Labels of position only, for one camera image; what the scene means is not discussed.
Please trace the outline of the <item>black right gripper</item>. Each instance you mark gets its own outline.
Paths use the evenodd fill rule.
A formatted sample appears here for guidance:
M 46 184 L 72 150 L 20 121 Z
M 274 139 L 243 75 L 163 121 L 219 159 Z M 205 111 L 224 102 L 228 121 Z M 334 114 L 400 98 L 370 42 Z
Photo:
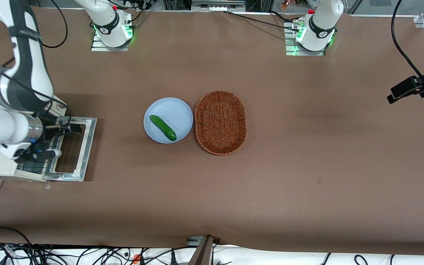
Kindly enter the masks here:
M 42 148 L 49 149 L 49 144 L 52 139 L 60 138 L 61 134 L 81 134 L 82 127 L 80 124 L 56 124 L 51 119 L 42 119 L 43 133 L 42 133 Z

